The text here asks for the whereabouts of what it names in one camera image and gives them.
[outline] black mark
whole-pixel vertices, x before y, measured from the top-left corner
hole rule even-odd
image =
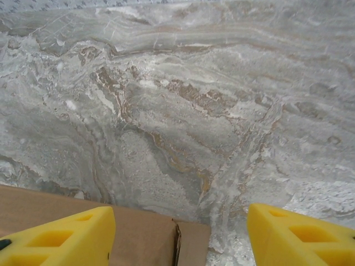
[[[5,247],[10,245],[11,243],[12,243],[12,241],[10,239],[0,240],[0,250],[3,250]]]

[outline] cardboard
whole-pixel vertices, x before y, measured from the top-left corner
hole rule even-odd
[[[0,185],[0,237],[106,204]],[[209,226],[112,206],[112,266],[205,266]]]

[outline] rectangular hole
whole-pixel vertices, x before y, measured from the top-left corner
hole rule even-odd
[[[355,255],[350,250],[316,250],[316,254],[329,266],[354,266]]]
[[[92,214],[89,214],[89,215],[78,218],[77,221],[87,221],[87,220],[90,220],[90,218],[92,216],[93,216]]]
[[[71,235],[73,231],[48,231],[35,237],[28,247],[60,247]]]
[[[48,258],[48,256],[40,254],[16,254],[12,255],[11,258],[12,263],[9,264],[9,266],[40,266]]]
[[[337,242],[337,239],[317,226],[292,226],[289,228],[303,242]]]

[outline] gray marble surface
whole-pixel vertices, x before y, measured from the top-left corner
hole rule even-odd
[[[211,0],[0,0],[0,13],[47,11],[54,9],[83,9],[93,7],[122,7],[135,4],[167,4],[199,1]]]
[[[208,265],[251,202],[355,228],[355,1],[0,18],[1,183],[208,223]]]

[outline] cardboard box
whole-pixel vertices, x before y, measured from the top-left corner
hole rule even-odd
[[[0,237],[99,206],[98,202],[0,186]],[[210,227],[112,206],[116,236],[110,265],[205,266]]]

